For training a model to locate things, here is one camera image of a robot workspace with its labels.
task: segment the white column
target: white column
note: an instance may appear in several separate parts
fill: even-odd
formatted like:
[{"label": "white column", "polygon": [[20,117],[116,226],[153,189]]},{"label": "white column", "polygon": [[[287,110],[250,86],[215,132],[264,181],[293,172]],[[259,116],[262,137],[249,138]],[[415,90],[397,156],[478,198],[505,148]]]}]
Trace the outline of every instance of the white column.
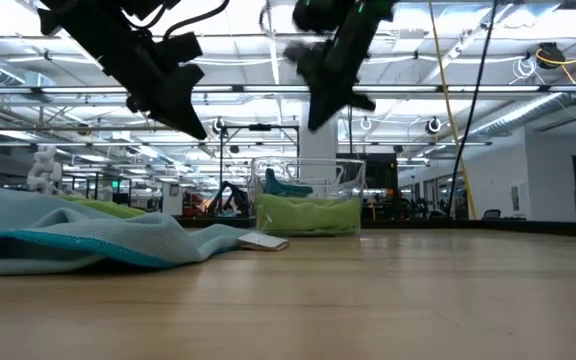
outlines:
[{"label": "white column", "polygon": [[[316,131],[308,129],[308,111],[310,104],[304,103],[301,109],[299,129],[299,157],[305,159],[336,159],[337,158],[337,121],[328,121]],[[301,179],[331,179],[336,178],[334,166],[303,166]]]}]

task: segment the desk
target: desk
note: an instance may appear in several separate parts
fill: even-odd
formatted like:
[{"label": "desk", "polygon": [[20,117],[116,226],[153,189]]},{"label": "desk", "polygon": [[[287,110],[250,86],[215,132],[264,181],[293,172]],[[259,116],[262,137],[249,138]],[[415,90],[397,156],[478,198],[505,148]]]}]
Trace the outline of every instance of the desk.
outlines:
[{"label": "desk", "polygon": [[0,359],[576,359],[576,238],[374,230],[0,278]]}]

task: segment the black cable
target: black cable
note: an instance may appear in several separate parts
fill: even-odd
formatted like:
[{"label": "black cable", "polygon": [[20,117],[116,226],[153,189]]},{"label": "black cable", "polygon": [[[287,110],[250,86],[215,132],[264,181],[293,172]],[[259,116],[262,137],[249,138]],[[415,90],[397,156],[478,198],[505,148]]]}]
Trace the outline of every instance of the black cable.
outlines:
[{"label": "black cable", "polygon": [[261,30],[261,32],[264,33],[264,35],[270,34],[270,31],[264,27],[264,15],[266,15],[267,11],[268,7],[264,6],[263,9],[261,9],[261,12],[259,13],[259,30]]},{"label": "black cable", "polygon": [[175,25],[168,28],[168,30],[166,30],[166,33],[164,34],[164,37],[163,37],[164,41],[170,39],[170,35],[172,35],[173,32],[177,31],[178,29],[180,29],[186,25],[194,24],[196,22],[209,19],[209,18],[221,13],[222,11],[226,10],[226,8],[228,7],[228,4],[230,4],[230,0],[224,0],[224,2],[221,3],[221,5],[219,5],[217,8],[215,8],[211,11],[208,11],[205,14],[198,15],[198,16],[195,16],[193,18],[186,19],[186,20],[183,20],[183,21],[176,23]]},{"label": "black cable", "polygon": [[461,161],[461,157],[463,156],[466,141],[468,140],[468,133],[470,132],[470,125],[472,125],[472,119],[475,117],[475,105],[477,104],[477,98],[479,97],[479,87],[481,86],[481,79],[484,76],[486,57],[488,56],[488,47],[490,46],[490,40],[492,39],[492,30],[495,27],[495,16],[497,15],[497,2],[498,0],[493,0],[492,2],[490,29],[488,30],[488,35],[486,35],[486,42],[484,43],[484,51],[483,54],[481,55],[481,64],[479,64],[479,73],[477,74],[477,83],[475,85],[475,92],[472,96],[472,105],[470,106],[470,114],[468,114],[468,122],[466,123],[464,138],[461,140],[461,144],[459,145],[459,151],[457,152],[455,167],[452,170],[452,184],[450,185],[450,196],[448,197],[448,204],[447,204],[448,208],[446,211],[446,214],[448,216],[450,216],[450,211],[452,210],[452,201],[455,196],[455,186],[457,185],[457,170],[459,169],[459,163]]},{"label": "black cable", "polygon": [[157,23],[161,20],[161,18],[164,16],[164,13],[166,12],[166,1],[164,1],[161,4],[161,8],[159,9],[159,12],[157,12],[157,15],[155,15],[155,17],[150,20],[150,22],[146,25],[137,25],[135,23],[133,23],[132,21],[130,21],[127,17],[126,17],[126,21],[128,21],[128,24],[130,24],[131,27],[137,29],[137,30],[148,30],[151,27],[157,25]]}]

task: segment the white robot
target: white robot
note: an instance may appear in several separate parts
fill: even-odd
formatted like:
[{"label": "white robot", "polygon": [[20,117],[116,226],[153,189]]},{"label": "white robot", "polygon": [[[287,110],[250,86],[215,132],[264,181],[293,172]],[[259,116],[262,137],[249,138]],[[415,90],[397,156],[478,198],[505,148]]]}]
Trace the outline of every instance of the white robot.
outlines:
[{"label": "white robot", "polygon": [[39,191],[45,195],[52,195],[57,190],[54,182],[61,180],[61,164],[55,162],[57,148],[49,145],[39,147],[34,155],[35,164],[28,173],[26,183],[32,191]]}]

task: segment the green towel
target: green towel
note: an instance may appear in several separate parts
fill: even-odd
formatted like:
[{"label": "green towel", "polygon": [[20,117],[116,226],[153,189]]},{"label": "green towel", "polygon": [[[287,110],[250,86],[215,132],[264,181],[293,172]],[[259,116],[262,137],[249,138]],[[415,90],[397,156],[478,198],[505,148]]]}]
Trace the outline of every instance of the green towel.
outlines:
[{"label": "green towel", "polygon": [[348,235],[359,231],[361,201],[258,194],[257,229],[273,235]]},{"label": "green towel", "polygon": [[99,210],[105,214],[116,216],[120,219],[129,219],[146,213],[143,210],[133,209],[125,205],[115,204],[114,202],[90,200],[82,198],[80,196],[72,196],[72,195],[63,195],[59,197],[76,204],[84,205],[89,208]]}]

